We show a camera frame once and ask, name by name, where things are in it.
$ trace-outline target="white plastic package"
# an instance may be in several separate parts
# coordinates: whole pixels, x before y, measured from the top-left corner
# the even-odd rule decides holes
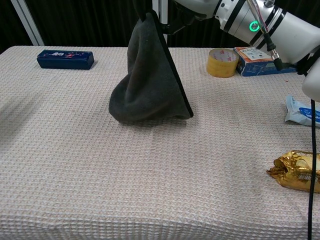
[[[294,99],[293,96],[289,95],[286,97],[286,108],[288,114],[286,115],[285,121],[292,121],[301,125],[311,126],[312,111],[311,104],[305,105]],[[320,109],[315,108],[315,125],[320,127]]]

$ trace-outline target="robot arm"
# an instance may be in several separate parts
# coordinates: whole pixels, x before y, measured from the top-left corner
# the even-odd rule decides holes
[[[274,0],[174,0],[199,20],[216,18],[220,28],[230,35],[296,64],[320,47],[320,29],[274,5]],[[270,50],[265,33],[276,46]],[[303,92],[320,102],[320,60],[312,66],[303,84]]]

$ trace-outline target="dark fabric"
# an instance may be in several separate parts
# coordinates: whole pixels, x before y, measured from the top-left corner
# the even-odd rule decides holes
[[[161,32],[157,14],[148,13],[133,30],[128,75],[111,94],[110,114],[119,122],[189,119],[189,105],[175,64]]]
[[[275,4],[308,23],[320,27],[320,0],[275,0]],[[168,0],[168,22],[178,15],[173,0]],[[194,21],[177,34],[168,36],[169,47],[233,48],[246,47],[247,43],[220,29],[217,19]]]
[[[152,9],[152,1],[140,1]],[[132,0],[25,2],[46,46],[127,47],[138,20]]]
[[[0,54],[16,45],[32,45],[10,0],[1,0],[0,7]]]

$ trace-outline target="green indicator light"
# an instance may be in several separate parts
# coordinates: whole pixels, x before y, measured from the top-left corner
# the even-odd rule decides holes
[[[250,23],[249,28],[250,28],[250,31],[251,31],[251,32],[257,32],[257,31],[259,31],[260,26],[259,26],[258,21],[253,21],[252,23]]]

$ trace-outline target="logo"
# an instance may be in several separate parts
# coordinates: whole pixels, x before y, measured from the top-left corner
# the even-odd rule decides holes
[[[52,55],[52,56],[63,56],[64,53],[63,52],[55,52],[55,53],[52,53],[50,55]]]
[[[300,113],[309,119],[312,119],[312,111],[309,108],[300,107]],[[320,111],[315,111],[315,121],[320,123]]]

